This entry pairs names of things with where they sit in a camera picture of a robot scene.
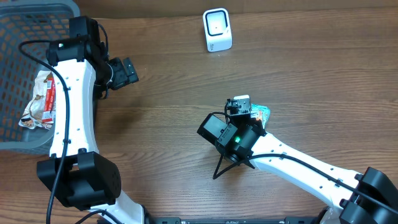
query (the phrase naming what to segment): brown wall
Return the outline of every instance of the brown wall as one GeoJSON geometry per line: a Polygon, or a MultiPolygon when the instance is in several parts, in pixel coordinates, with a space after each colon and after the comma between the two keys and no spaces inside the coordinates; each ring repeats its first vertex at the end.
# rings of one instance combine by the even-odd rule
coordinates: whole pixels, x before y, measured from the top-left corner
{"type": "Polygon", "coordinates": [[[398,0],[75,0],[94,18],[201,15],[224,7],[229,13],[398,6],[398,0]]]}

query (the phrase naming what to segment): green light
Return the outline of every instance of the green light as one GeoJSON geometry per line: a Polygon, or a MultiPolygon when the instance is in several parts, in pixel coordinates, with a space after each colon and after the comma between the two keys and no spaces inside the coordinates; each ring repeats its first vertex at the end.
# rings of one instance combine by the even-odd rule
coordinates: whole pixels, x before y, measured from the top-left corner
{"type": "Polygon", "coordinates": [[[235,137],[235,142],[236,142],[236,143],[239,143],[240,141],[241,141],[241,138],[240,138],[239,136],[236,136],[236,137],[235,137]]]}

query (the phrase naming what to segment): plastic basket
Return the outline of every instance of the plastic basket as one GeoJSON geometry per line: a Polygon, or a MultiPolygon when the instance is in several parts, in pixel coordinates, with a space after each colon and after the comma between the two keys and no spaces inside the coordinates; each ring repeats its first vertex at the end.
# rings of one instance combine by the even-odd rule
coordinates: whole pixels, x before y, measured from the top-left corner
{"type": "MultiPolygon", "coordinates": [[[[47,70],[20,54],[18,45],[25,40],[68,38],[68,19],[79,15],[71,0],[0,2],[0,150],[49,153],[54,126],[31,130],[18,125],[32,99],[37,73],[47,70]]],[[[45,44],[24,49],[45,60],[45,44]]]]}

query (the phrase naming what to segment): barcode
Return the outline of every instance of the barcode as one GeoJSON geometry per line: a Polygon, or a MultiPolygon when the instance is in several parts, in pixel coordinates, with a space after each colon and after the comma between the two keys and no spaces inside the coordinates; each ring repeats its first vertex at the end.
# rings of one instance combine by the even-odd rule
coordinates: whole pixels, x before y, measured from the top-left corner
{"type": "Polygon", "coordinates": [[[47,80],[47,89],[48,90],[51,90],[51,83],[52,83],[51,80],[47,80]]]}
{"type": "Polygon", "coordinates": [[[51,111],[44,111],[42,119],[52,119],[51,111]]]}

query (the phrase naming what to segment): wooden tabletop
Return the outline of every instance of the wooden tabletop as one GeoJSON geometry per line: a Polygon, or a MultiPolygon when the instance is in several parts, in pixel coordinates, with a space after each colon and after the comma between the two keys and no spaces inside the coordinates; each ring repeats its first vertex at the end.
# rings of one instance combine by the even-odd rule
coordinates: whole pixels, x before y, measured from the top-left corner
{"type": "MultiPolygon", "coordinates": [[[[140,78],[100,101],[95,127],[124,191],[155,217],[318,215],[319,199],[274,174],[241,166],[211,179],[219,154],[197,128],[243,94],[272,110],[267,130],[286,144],[398,185],[398,8],[230,17],[233,47],[212,54],[201,16],[99,20],[111,56],[130,57],[140,78]]],[[[1,223],[44,222],[50,192],[35,165],[46,158],[0,152],[1,223]]],[[[57,201],[52,213],[85,215],[57,201]]]]}

